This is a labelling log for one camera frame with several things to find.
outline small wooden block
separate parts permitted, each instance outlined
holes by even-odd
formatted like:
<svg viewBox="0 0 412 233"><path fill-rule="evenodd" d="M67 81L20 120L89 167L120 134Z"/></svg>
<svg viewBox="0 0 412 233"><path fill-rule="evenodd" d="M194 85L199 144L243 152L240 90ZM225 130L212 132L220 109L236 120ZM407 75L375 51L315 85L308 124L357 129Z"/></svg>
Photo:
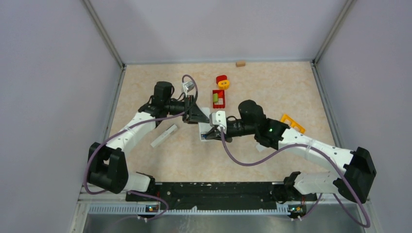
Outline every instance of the small wooden block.
<svg viewBox="0 0 412 233"><path fill-rule="evenodd" d="M236 67L244 67L246 65L246 61L237 61Z"/></svg>

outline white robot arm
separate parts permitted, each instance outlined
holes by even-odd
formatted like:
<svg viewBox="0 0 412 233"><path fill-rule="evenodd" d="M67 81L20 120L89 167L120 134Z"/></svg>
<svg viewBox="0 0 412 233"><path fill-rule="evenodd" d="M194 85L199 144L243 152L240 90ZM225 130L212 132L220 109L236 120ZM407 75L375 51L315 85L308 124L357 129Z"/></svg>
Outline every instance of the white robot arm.
<svg viewBox="0 0 412 233"><path fill-rule="evenodd" d="M213 128L202 135L205 139L225 140L231 142L233 137L255 135L255 140L265 147L276 150L292 144L305 144L307 147L294 147L289 151L302 156L308 161L326 168L329 172L305 174L294 172L284 180L287 189L301 195L310 193L340 193L348 200L354 201L347 187L330 162L311 147L324 152L337 165L340 172L349 181L352 188L364 203L369 194L376 175L370 154L363 148L356 151L341 149L307 137L287 124L266 118L262 107L252 100L239 105L240 119L229 120L224 111L205 116L195 104L193 96L185 96L183 100L171 98L174 88L168 82L158 82L154 89L152 102L143 105L133 119L122 129L124 133L112 138L97 153L88 171L87 181L113 193L122 190L146 192L154 184L153 177L140 173L128 173L125 156L136 146L144 135L155 129L167 115L180 115L185 123L209 123ZM90 147L89 156L99 143ZM103 161L110 159L109 164Z"/></svg>

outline white cable tray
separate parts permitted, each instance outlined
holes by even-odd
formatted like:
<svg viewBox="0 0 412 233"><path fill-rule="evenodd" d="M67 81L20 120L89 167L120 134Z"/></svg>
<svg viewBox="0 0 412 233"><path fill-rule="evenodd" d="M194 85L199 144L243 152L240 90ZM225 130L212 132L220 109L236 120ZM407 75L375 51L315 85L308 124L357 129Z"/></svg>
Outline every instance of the white cable tray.
<svg viewBox="0 0 412 233"><path fill-rule="evenodd" d="M168 210L165 215L289 215L287 204L277 204L274 210ZM155 215L155 212L146 212L146 204L91 204L89 214L99 215Z"/></svg>

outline yellow block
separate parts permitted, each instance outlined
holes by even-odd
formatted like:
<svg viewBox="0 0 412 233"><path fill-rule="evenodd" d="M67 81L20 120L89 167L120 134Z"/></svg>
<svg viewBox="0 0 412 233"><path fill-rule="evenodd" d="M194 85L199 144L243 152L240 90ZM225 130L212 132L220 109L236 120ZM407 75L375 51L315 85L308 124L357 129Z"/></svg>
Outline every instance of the yellow block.
<svg viewBox="0 0 412 233"><path fill-rule="evenodd" d="M229 88L230 82L229 80L222 80L218 82L218 86L220 90L226 90Z"/></svg>
<svg viewBox="0 0 412 233"><path fill-rule="evenodd" d="M288 116L287 114L283 114L282 118L280 119L280 122L285 123L285 121L288 120L291 122L291 124L289 125L291 128L294 128L296 130L299 130L300 133L305 133L305 128L303 128L302 126L300 126L296 121L294 121L290 116Z"/></svg>

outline gray wall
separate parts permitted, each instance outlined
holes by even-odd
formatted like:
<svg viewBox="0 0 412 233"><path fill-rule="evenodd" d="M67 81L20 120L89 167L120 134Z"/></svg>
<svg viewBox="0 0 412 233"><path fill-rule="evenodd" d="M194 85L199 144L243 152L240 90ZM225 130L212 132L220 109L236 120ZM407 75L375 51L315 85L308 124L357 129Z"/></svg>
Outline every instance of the gray wall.
<svg viewBox="0 0 412 233"><path fill-rule="evenodd" d="M358 1L320 63L346 146L370 150L385 232L412 222L412 1Z"/></svg>
<svg viewBox="0 0 412 233"><path fill-rule="evenodd" d="M311 60L345 0L92 0L126 63Z"/></svg>
<svg viewBox="0 0 412 233"><path fill-rule="evenodd" d="M79 0L0 3L0 232L66 232L120 69Z"/></svg>

